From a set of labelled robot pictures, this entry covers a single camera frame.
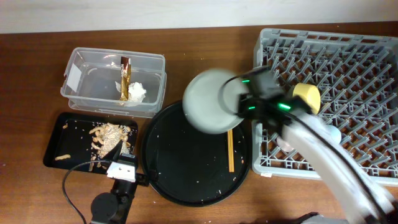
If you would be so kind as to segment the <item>white tissue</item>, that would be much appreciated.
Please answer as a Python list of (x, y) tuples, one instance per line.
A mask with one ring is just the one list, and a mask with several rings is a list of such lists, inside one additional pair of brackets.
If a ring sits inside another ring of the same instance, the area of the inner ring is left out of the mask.
[(146, 97), (147, 91), (139, 82), (131, 83), (128, 87), (121, 86), (118, 82), (115, 82), (115, 85), (117, 91), (121, 94), (121, 104), (124, 104), (125, 101), (141, 103)]

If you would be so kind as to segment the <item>brown coffee sachet wrapper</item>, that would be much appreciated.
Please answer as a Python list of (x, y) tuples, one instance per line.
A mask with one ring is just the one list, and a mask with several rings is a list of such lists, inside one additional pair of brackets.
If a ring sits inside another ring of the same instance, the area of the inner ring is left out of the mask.
[(131, 77), (131, 59), (121, 57), (121, 101), (128, 100), (128, 89)]

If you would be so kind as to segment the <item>white round plate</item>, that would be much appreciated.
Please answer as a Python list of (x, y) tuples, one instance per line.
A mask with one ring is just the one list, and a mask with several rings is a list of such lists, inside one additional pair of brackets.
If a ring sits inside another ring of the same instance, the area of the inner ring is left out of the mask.
[(238, 117), (239, 95), (248, 92), (230, 70), (212, 68), (201, 72), (186, 87), (183, 111), (189, 123), (207, 134), (221, 134), (242, 122)]

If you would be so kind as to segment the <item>food scraps peanuts and rice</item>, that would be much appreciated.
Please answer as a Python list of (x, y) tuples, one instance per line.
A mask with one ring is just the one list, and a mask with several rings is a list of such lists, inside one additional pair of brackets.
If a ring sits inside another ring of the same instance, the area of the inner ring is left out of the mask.
[[(132, 154), (134, 151), (130, 153), (127, 149), (130, 146), (128, 143), (129, 132), (130, 130), (128, 127), (118, 124), (108, 123), (102, 126), (97, 126), (90, 131), (91, 134), (95, 134), (91, 146), (98, 151), (97, 155), (103, 157), (110, 150), (112, 150), (120, 140), (123, 140), (121, 152), (125, 154)], [(96, 173), (104, 172), (105, 166), (99, 164), (99, 160), (96, 160), (95, 157), (92, 157), (90, 161), (92, 162), (91, 164), (82, 167), (83, 171)]]

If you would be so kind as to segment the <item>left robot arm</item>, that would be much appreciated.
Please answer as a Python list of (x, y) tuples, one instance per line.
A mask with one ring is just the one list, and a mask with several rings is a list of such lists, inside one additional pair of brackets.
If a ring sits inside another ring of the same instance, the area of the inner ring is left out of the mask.
[(138, 160), (132, 154), (121, 152), (123, 141), (110, 150), (103, 162), (106, 176), (114, 180), (110, 192), (97, 195), (91, 203), (91, 223), (126, 223), (136, 189), (139, 185), (147, 187), (149, 182), (157, 180), (159, 175), (150, 170), (148, 174), (137, 172)]

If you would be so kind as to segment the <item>yellow bowl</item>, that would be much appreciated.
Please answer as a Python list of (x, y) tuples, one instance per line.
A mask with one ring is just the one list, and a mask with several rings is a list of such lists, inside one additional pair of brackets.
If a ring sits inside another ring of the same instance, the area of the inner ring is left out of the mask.
[(299, 96), (312, 109), (313, 114), (318, 114), (321, 106), (321, 95), (315, 85), (298, 83), (295, 85), (292, 96)]

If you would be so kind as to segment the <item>light blue plastic cup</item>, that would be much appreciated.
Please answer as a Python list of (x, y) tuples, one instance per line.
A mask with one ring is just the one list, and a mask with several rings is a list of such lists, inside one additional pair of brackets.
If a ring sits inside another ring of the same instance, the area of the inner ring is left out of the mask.
[(330, 136), (334, 140), (334, 142), (339, 144), (341, 142), (341, 138), (342, 138), (340, 130), (337, 127), (335, 127), (333, 125), (329, 125), (329, 124), (326, 125), (326, 128), (327, 128), (328, 132), (330, 133)]

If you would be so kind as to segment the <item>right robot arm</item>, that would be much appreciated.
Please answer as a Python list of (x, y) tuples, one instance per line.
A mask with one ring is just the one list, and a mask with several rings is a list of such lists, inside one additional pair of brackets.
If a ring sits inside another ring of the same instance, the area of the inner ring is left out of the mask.
[(305, 158), (339, 201), (349, 223), (397, 223), (397, 200), (373, 181), (300, 97), (279, 87), (269, 67), (239, 75), (238, 116), (260, 121)]

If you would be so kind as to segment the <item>pink plastic cup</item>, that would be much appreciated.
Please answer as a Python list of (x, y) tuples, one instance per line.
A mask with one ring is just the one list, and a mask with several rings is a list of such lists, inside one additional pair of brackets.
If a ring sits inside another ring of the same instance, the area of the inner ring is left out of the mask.
[(280, 136), (276, 138), (276, 143), (284, 152), (291, 152), (294, 150), (293, 147), (285, 142)]

